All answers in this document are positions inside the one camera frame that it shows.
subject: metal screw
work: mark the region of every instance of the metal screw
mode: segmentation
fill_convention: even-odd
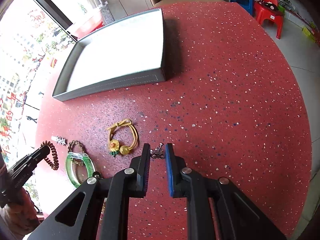
[[[90,177],[89,179],[87,179],[87,183],[89,185],[95,184],[97,182],[97,179],[94,177]]]
[[[126,169],[124,170],[124,173],[125,173],[125,174],[132,174],[132,173],[134,173],[134,169],[133,169],[133,168],[126,168]]]
[[[184,174],[189,174],[189,173],[191,173],[191,171],[192,171],[192,169],[190,169],[190,168],[188,168],[188,167],[185,167],[185,168],[182,169],[182,172],[183,172]]]
[[[226,177],[221,177],[221,178],[219,178],[219,182],[220,182],[220,184],[227,185],[227,184],[229,184],[229,179]]]

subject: coiled brown hair tie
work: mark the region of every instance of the coiled brown hair tie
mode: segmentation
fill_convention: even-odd
[[[50,141],[45,141],[42,142],[42,144],[40,145],[40,147],[43,146],[49,146],[51,153],[52,153],[52,158],[53,158],[53,163],[52,161],[50,161],[50,159],[48,157],[46,157],[44,160],[46,161],[46,163],[48,163],[51,167],[51,169],[53,169],[54,171],[56,171],[59,168],[59,161],[58,161],[58,154],[57,154],[57,150],[55,148],[55,146],[53,145],[52,142]]]

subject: red plastic chair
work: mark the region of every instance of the red plastic chair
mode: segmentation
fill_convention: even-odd
[[[264,0],[265,2],[272,2],[278,6],[277,0]],[[256,11],[256,20],[261,25],[264,20],[268,19],[277,25],[277,39],[280,39],[283,25],[283,13],[280,11],[273,11],[270,8],[261,5],[257,2],[254,3],[253,8]]]

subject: bead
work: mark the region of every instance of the bead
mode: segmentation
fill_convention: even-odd
[[[120,147],[120,153],[121,153],[122,155],[127,155],[129,152],[130,152],[130,151],[128,150],[127,145],[122,145],[122,146]]]

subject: speckled red tabletop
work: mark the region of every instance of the speckled red tabletop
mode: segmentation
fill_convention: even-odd
[[[96,169],[110,177],[140,155],[143,143],[173,143],[175,154],[190,168],[209,178],[230,178],[290,235],[308,190],[311,138],[288,63],[237,4],[186,3],[162,9],[168,80],[62,103],[51,97],[63,65],[57,63],[38,119],[37,144],[52,135],[79,140]],[[140,145],[131,155],[113,158],[105,128],[124,118],[133,120]],[[132,141],[126,129],[116,138],[127,145]],[[45,162],[36,169],[45,213],[73,190],[64,167],[67,147],[57,150],[58,171]],[[131,199],[129,239],[186,238],[186,203],[169,197],[165,170],[165,160],[152,160],[147,197]]]

